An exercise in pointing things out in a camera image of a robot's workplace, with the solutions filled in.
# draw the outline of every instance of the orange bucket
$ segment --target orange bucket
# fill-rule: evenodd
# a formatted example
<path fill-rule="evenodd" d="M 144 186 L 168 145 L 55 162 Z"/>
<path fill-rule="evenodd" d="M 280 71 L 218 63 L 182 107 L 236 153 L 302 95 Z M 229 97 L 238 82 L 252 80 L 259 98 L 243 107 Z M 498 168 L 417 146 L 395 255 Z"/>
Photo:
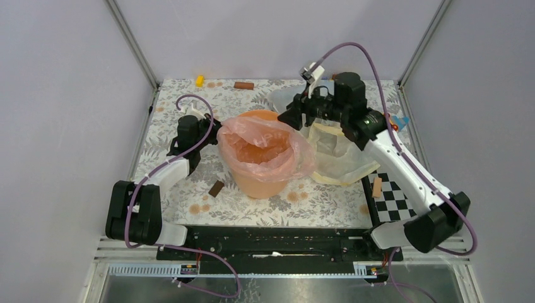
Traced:
<path fill-rule="evenodd" d="M 239 117 L 257 117 L 267 121 L 276 121 L 279 115 L 276 112 L 265 109 L 251 110 L 244 112 Z M 261 159 L 251 159 L 252 162 L 261 162 Z M 287 185 L 288 181 L 279 182 L 262 182 L 247 177 L 245 174 L 240 173 L 239 170 L 230 169 L 232 177 L 236 184 L 246 195 L 256 199 L 267 199 L 280 193 Z"/>

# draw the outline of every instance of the blue object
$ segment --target blue object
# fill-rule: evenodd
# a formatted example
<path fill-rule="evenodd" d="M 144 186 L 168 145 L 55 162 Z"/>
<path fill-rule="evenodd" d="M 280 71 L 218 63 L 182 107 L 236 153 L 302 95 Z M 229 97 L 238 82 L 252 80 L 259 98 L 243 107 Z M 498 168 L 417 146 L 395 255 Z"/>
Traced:
<path fill-rule="evenodd" d="M 394 120 L 394 123 L 397 125 L 397 131 L 401 131 L 409 122 L 409 118 L 407 117 L 402 117 L 400 120 L 397 116 L 392 116 L 392 120 Z"/>

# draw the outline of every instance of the brown block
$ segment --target brown block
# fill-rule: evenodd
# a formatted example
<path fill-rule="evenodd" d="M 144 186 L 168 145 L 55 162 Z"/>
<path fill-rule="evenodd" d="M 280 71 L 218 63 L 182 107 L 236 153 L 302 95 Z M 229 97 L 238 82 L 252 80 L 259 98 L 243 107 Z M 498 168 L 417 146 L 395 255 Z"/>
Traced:
<path fill-rule="evenodd" d="M 216 181 L 216 184 L 214 184 L 214 186 L 212 186 L 212 188 L 210 189 L 210 191 L 208 192 L 208 194 L 212 197 L 217 197 L 218 193 L 223 189 L 223 186 L 225 186 L 225 184 L 219 180 Z"/>
<path fill-rule="evenodd" d="M 383 183 L 383 179 L 379 177 L 375 177 L 373 180 L 373 190 L 372 190 L 372 197 L 379 198 L 381 197 L 381 185 Z"/>
<path fill-rule="evenodd" d="M 234 82 L 234 88 L 239 90 L 252 90 L 254 89 L 254 83 L 251 82 Z"/>

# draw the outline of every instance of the pink plastic bag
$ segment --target pink plastic bag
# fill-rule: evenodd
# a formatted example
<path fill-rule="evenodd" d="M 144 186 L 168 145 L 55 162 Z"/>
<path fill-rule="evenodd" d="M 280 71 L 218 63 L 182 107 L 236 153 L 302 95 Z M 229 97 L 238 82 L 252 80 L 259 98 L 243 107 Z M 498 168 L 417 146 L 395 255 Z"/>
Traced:
<path fill-rule="evenodd" d="M 222 122 L 218 147 L 228 166 L 262 182 L 278 182 L 310 175 L 314 150 L 303 136 L 279 121 L 235 117 Z"/>

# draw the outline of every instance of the wooden block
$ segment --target wooden block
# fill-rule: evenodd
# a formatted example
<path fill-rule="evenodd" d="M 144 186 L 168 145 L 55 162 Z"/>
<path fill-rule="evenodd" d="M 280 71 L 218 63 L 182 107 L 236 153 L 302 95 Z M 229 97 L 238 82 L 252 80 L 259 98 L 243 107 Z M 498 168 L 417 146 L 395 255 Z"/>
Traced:
<path fill-rule="evenodd" d="M 383 179 L 379 177 L 375 177 L 373 180 L 373 190 L 372 190 L 372 197 L 379 198 L 381 197 L 381 185 L 383 184 Z"/>
<path fill-rule="evenodd" d="M 214 184 L 214 186 L 212 186 L 212 188 L 210 189 L 210 191 L 208 192 L 208 194 L 212 197 L 217 197 L 218 193 L 223 189 L 223 186 L 225 186 L 225 184 L 219 180 L 216 181 L 216 184 Z"/>
<path fill-rule="evenodd" d="M 203 83 L 204 83 L 204 76 L 203 75 L 198 76 L 197 80 L 195 80 L 195 86 L 196 87 L 203 87 Z"/>
<path fill-rule="evenodd" d="M 254 89 L 254 83 L 251 82 L 234 82 L 234 88 L 239 90 L 252 90 Z"/>

